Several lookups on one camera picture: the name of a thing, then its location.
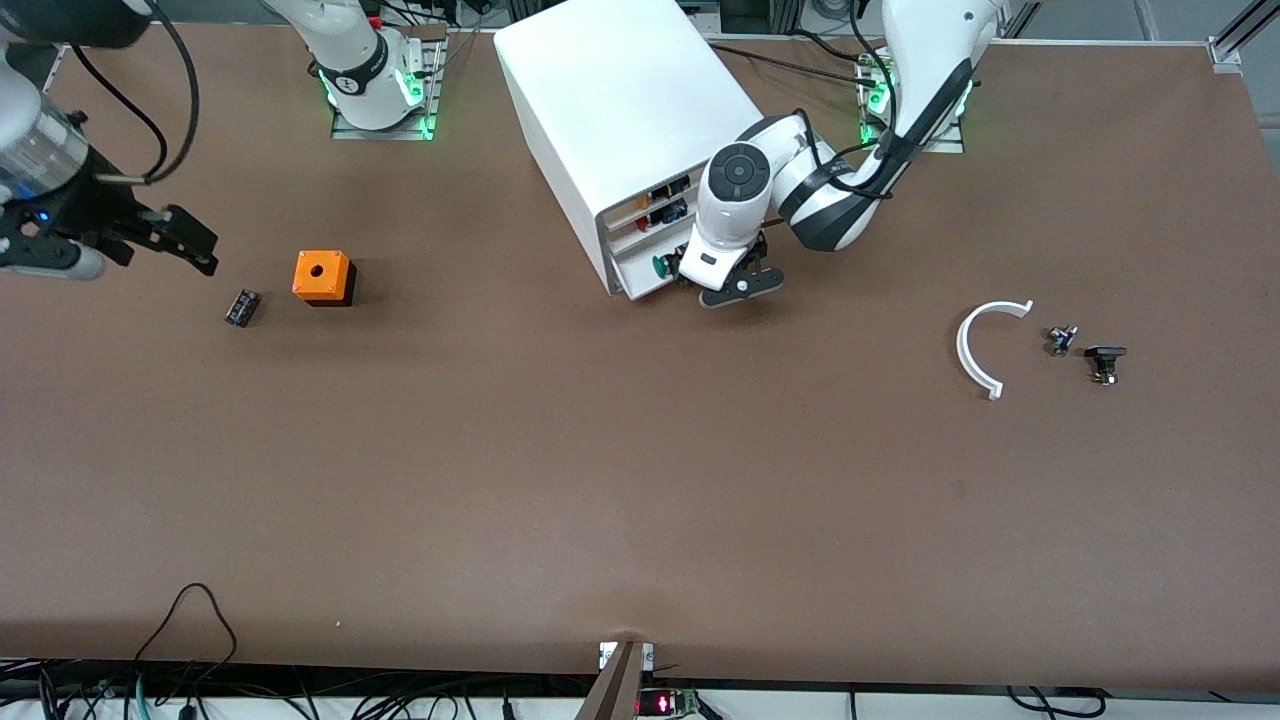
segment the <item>green led light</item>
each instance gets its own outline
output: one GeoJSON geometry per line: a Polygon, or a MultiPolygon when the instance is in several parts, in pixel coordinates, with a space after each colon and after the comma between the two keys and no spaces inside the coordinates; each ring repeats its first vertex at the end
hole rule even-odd
{"type": "Polygon", "coordinates": [[[876,113],[877,115],[883,114],[884,109],[888,108],[888,86],[884,83],[877,85],[876,90],[872,91],[870,96],[867,99],[867,108],[876,113]]]}
{"type": "Polygon", "coordinates": [[[964,92],[960,94],[960,100],[956,102],[957,118],[964,114],[964,104],[969,100],[970,92],[973,92],[973,81],[969,81],[969,87],[964,88],[964,92]]]}
{"type": "Polygon", "coordinates": [[[435,115],[419,118],[417,131],[422,133],[422,140],[435,140],[435,115]]]}
{"type": "Polygon", "coordinates": [[[329,78],[324,77],[324,72],[321,72],[321,70],[316,70],[316,77],[320,78],[320,85],[324,86],[325,99],[329,101],[329,105],[333,105],[334,108],[337,108],[338,106],[338,101],[334,100],[334,97],[333,97],[333,86],[329,85],[329,78]]]}
{"type": "Polygon", "coordinates": [[[410,73],[396,73],[396,82],[401,86],[406,102],[417,105],[422,101],[422,81],[410,73]]]}

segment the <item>cable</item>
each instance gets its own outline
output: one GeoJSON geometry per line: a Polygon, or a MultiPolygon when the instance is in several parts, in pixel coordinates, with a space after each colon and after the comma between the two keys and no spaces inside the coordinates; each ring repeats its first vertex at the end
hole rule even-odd
{"type": "Polygon", "coordinates": [[[412,19],[410,19],[408,15],[416,15],[419,18],[424,18],[424,19],[429,19],[429,20],[440,20],[440,22],[448,23],[448,24],[451,24],[453,27],[462,27],[457,22],[451,22],[449,18],[445,18],[444,15],[436,15],[436,14],[433,14],[433,13],[426,13],[424,10],[415,10],[413,8],[408,6],[408,0],[404,0],[404,6],[403,8],[401,8],[399,5],[392,5],[388,0],[374,0],[374,1],[378,3],[378,5],[380,8],[387,8],[388,10],[394,10],[396,14],[398,14],[402,18],[404,18],[404,22],[407,22],[411,26],[420,24],[420,23],[415,23],[412,19]]]}
{"type": "Polygon", "coordinates": [[[191,151],[191,143],[196,140],[196,127],[200,124],[200,81],[196,77],[196,64],[191,60],[191,51],[187,50],[187,44],[182,41],[182,36],[178,35],[178,29],[173,27],[169,20],[169,15],[160,9],[156,0],[142,0],[151,8],[151,14],[156,20],[164,27],[165,32],[169,33],[169,38],[173,40],[174,47],[178,49],[178,55],[182,56],[182,64],[187,70],[187,86],[191,88],[191,110],[187,118],[187,133],[182,138],[182,145],[178,146],[178,154],[174,156],[169,167],[160,169],[155,173],[146,173],[142,177],[124,177],[124,176],[99,176],[100,182],[118,183],[118,184],[155,184],[174,173],[178,167],[182,165],[183,160],[187,159],[187,154],[191,151]]]}
{"type": "Polygon", "coordinates": [[[831,46],[831,44],[828,44],[826,40],[823,40],[822,37],[819,37],[817,33],[809,32],[809,31],[804,29],[803,27],[797,27],[795,29],[795,32],[792,32],[791,35],[799,35],[800,37],[808,37],[809,40],[814,41],[818,45],[818,47],[822,47],[822,50],[824,53],[827,53],[828,55],[833,55],[836,58],[840,58],[841,60],[849,60],[850,63],[856,63],[858,61],[858,55],[850,55],[849,53],[845,53],[844,50],[836,50],[835,47],[831,46]]]}
{"type": "Polygon", "coordinates": [[[320,720],[320,712],[316,711],[316,701],[311,700],[311,691],[307,689],[307,684],[302,682],[302,673],[298,673],[297,665],[289,665],[293,669],[293,676],[298,679],[298,685],[302,687],[302,694],[307,698],[307,707],[311,708],[311,716],[314,720],[320,720]]]}
{"type": "Polygon", "coordinates": [[[169,141],[165,138],[164,131],[161,131],[160,126],[155,124],[155,122],[150,117],[147,117],[147,114],[143,113],[142,109],[134,105],[132,100],[125,97],[124,94],[120,92],[120,90],[111,83],[111,81],[106,79],[106,77],[104,77],[102,73],[99,72],[96,67],[93,67],[93,63],[91,63],[90,59],[84,55],[84,51],[81,49],[79,45],[72,45],[72,53],[76,54],[76,59],[79,60],[81,65],[90,74],[90,77],[96,79],[97,83],[102,86],[102,90],[110,92],[111,97],[115,97],[116,101],[120,102],[120,105],[124,105],[125,110],[133,113],[133,117],[142,120],[142,124],[147,126],[147,129],[150,129],[151,135],[155,136],[156,145],[160,146],[160,156],[156,158],[155,164],[151,165],[151,168],[147,169],[147,172],[142,173],[142,177],[155,174],[155,172],[159,170],[161,165],[164,165],[164,161],[169,159],[169,141]]]}
{"type": "MultiPolygon", "coordinates": [[[[820,170],[820,169],[831,165],[832,163],[835,163],[836,160],[840,159],[840,155],[836,155],[831,160],[823,163],[822,158],[818,156],[818,141],[817,141],[817,138],[813,135],[813,123],[809,122],[809,113],[805,113],[804,108],[796,108],[795,110],[791,111],[791,114],[792,115],[799,115],[800,119],[804,120],[804,137],[805,137],[805,142],[809,145],[809,152],[813,154],[814,172],[820,170]]],[[[860,146],[849,147],[849,149],[841,150],[841,154],[852,152],[854,150],[858,150],[858,149],[860,149],[860,146]]],[[[855,187],[855,186],[847,184],[847,183],[845,183],[845,182],[842,182],[842,181],[840,181],[838,178],[835,178],[835,177],[832,177],[827,182],[832,187],[835,187],[837,190],[842,190],[845,192],[851,192],[851,193],[854,193],[854,195],[856,195],[859,197],[868,197],[870,200],[892,200],[893,199],[893,193],[892,192],[884,192],[884,193],[870,192],[868,190],[863,190],[860,187],[855,187]]]]}
{"type": "Polygon", "coordinates": [[[856,77],[852,77],[852,76],[842,76],[840,73],[833,73],[833,72],[829,72],[829,70],[819,70],[818,68],[809,68],[809,67],[805,67],[805,65],[797,65],[795,63],[788,63],[786,60],[778,60],[777,58],[769,58],[768,55],[759,55],[756,53],[751,53],[750,50],[740,50],[737,47],[730,47],[728,45],[721,45],[718,42],[709,42],[708,45],[710,45],[712,49],[714,49],[714,50],[719,50],[721,53],[728,53],[730,55],[741,55],[742,58],[750,58],[751,60],[759,60],[762,63],[768,63],[771,65],[777,65],[780,68],[787,68],[788,70],[796,70],[796,72],[800,72],[800,73],[809,73],[809,74],[813,74],[813,76],[826,77],[826,78],[831,78],[831,79],[838,79],[838,81],[842,81],[842,82],[851,82],[854,85],[861,85],[864,87],[874,87],[876,86],[876,82],[870,81],[868,78],[856,78],[856,77]]]}
{"type": "Polygon", "coordinates": [[[852,28],[854,37],[856,37],[858,42],[863,45],[863,50],[867,50],[867,54],[872,56],[872,60],[876,63],[876,67],[879,69],[881,74],[884,76],[884,85],[888,86],[888,127],[890,132],[896,132],[897,88],[893,87],[893,76],[890,74],[888,65],[886,65],[884,60],[881,59],[879,53],[877,53],[876,49],[872,47],[870,42],[867,42],[867,37],[863,36],[863,31],[858,28],[858,10],[856,8],[854,8],[852,3],[849,4],[849,27],[852,28]]]}
{"type": "Polygon", "coordinates": [[[484,18],[489,13],[484,13],[484,14],[476,15],[476,24],[471,27],[471,32],[467,33],[467,38],[462,41],[462,45],[460,45],[457,50],[449,53],[449,56],[444,59],[444,64],[440,65],[440,68],[438,70],[435,70],[433,73],[429,73],[426,77],[431,77],[431,76],[434,76],[436,73],[443,73],[444,68],[448,68],[449,63],[452,63],[454,58],[457,58],[458,55],[461,55],[462,51],[467,49],[467,45],[471,45],[471,41],[476,38],[476,33],[480,32],[480,24],[484,23],[484,18]]]}
{"type": "Polygon", "coordinates": [[[133,700],[138,701],[138,715],[142,720],[151,720],[151,711],[147,710],[147,698],[142,693],[142,675],[133,682],[133,700]]]}
{"type": "Polygon", "coordinates": [[[849,147],[841,150],[840,152],[836,152],[836,158],[844,158],[845,155],[849,155],[850,152],[858,152],[859,150],[867,150],[868,147],[874,147],[877,142],[878,141],[876,141],[876,140],[868,140],[867,142],[859,142],[858,145],[849,146],[849,147]]]}
{"type": "Polygon", "coordinates": [[[1014,685],[1005,685],[1005,692],[1009,694],[1009,700],[1018,703],[1018,707],[1021,707],[1023,710],[1030,710],[1032,712],[1043,712],[1044,715],[1048,716],[1048,720],[1057,720],[1059,715],[1064,717],[1078,717],[1080,720],[1091,720],[1093,717],[1100,717],[1103,712],[1107,711],[1107,698],[1102,696],[1097,697],[1098,707],[1096,710],[1091,710],[1089,712],[1078,712],[1074,710],[1062,710],[1061,707],[1053,707],[1052,705],[1048,703],[1048,700],[1044,697],[1044,693],[1041,692],[1041,689],[1037,688],[1036,685],[1027,685],[1027,689],[1032,691],[1032,694],[1036,696],[1036,700],[1041,702],[1039,705],[1032,705],[1029,702],[1023,701],[1014,693],[1014,685]]]}
{"type": "Polygon", "coordinates": [[[193,687],[198,687],[200,683],[205,678],[207,678],[210,673],[218,670],[219,667],[229,662],[230,659],[236,656],[236,651],[239,650],[239,639],[236,638],[236,630],[232,629],[230,623],[228,623],[227,618],[223,615],[223,609],[218,606],[218,597],[214,596],[214,591],[209,589],[209,585],[206,585],[205,583],[187,583],[186,585],[183,585],[180,591],[178,591],[178,594],[175,594],[173,598],[173,603],[169,606],[169,612],[166,612],[164,620],[160,621],[160,626],[157,626],[156,630],[151,633],[151,637],[147,638],[147,642],[142,643],[142,647],[140,647],[138,651],[133,653],[133,662],[142,660],[142,653],[146,652],[148,647],[151,647],[151,643],[155,642],[155,639],[160,637],[160,633],[164,632],[165,626],[169,625],[169,620],[173,619],[173,614],[178,610],[178,603],[182,602],[182,598],[183,596],[187,594],[187,591],[192,588],[198,588],[209,597],[209,603],[214,607],[214,615],[218,618],[218,621],[223,625],[223,629],[227,630],[228,639],[232,641],[232,648],[227,652],[227,655],[221,660],[219,660],[215,665],[201,673],[198,678],[196,678],[193,687]]]}
{"type": "Polygon", "coordinates": [[[462,701],[467,703],[467,715],[471,716],[471,720],[476,720],[476,708],[471,707],[471,694],[467,693],[466,687],[462,688],[462,701]]]}

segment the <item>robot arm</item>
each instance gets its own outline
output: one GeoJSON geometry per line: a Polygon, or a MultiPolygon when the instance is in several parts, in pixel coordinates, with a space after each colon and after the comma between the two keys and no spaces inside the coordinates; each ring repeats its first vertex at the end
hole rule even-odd
{"type": "MultiPolygon", "coordinates": [[[[352,126],[384,129],[425,102],[421,41],[375,31],[357,0],[270,4],[306,40],[352,126]]],[[[82,120],[5,61],[18,41],[128,47],[151,14],[150,0],[0,0],[0,270],[95,279],[108,259],[128,265],[133,246],[177,255],[206,275],[218,268],[218,236],[177,205],[156,213],[138,202],[84,138],[82,120]]]]}
{"type": "Polygon", "coordinates": [[[146,0],[0,0],[0,270],[93,279],[133,246],[183,258],[214,274],[218,236],[177,205],[159,213],[67,115],[5,61],[10,42],[127,47],[147,28],[146,0]]]}
{"type": "Polygon", "coordinates": [[[374,29],[358,0],[266,0],[315,56],[338,113],[360,129],[387,129],[425,101],[422,41],[374,29]]]}
{"type": "MultiPolygon", "coordinates": [[[[748,128],[703,172],[680,274],[719,292],[756,242],[767,208],[762,209],[760,196],[735,195],[739,186],[732,181],[746,177],[744,163],[726,163],[736,155],[767,159],[767,169],[751,168],[769,176],[760,192],[805,247],[827,252],[847,247],[955,109],[996,36],[1002,5],[1004,0],[884,0],[899,108],[876,151],[854,169],[813,136],[803,114],[765,118],[748,128]]],[[[754,192],[755,184],[749,190],[754,192]]]]}

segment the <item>orange box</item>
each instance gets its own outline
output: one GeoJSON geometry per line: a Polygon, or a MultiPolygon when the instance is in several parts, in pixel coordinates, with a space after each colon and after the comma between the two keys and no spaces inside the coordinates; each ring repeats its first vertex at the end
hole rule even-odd
{"type": "Polygon", "coordinates": [[[293,295],[315,307],[351,307],[356,265],[340,250],[303,250],[293,269],[293,295]]]}

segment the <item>table surface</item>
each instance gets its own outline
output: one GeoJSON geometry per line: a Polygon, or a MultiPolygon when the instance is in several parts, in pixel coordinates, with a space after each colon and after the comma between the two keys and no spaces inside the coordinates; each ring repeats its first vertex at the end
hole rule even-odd
{"type": "MultiPolygon", "coordinates": [[[[183,35],[200,135],[140,196],[218,275],[0,281],[0,655],[132,656],[202,580],[244,661],[589,671],[632,634],[686,676],[1280,691],[1280,188],[1203,49],[992,47],[965,155],[841,254],[771,231],[787,287],[703,311],[604,295],[489,36],[434,142],[374,143],[328,138],[288,28],[183,35]],[[330,247],[353,309],[289,293],[330,247]],[[954,333],[995,299],[1036,307],[974,328],[989,402],[954,333]],[[1129,347],[1116,387],[1043,352],[1064,323],[1129,347]]],[[[96,56],[179,133],[163,33],[96,56]]],[[[855,141],[847,86],[726,64],[855,141]]],[[[150,161],[74,63],[54,95],[150,161]]],[[[189,597],[152,652],[224,642],[189,597]]]]}

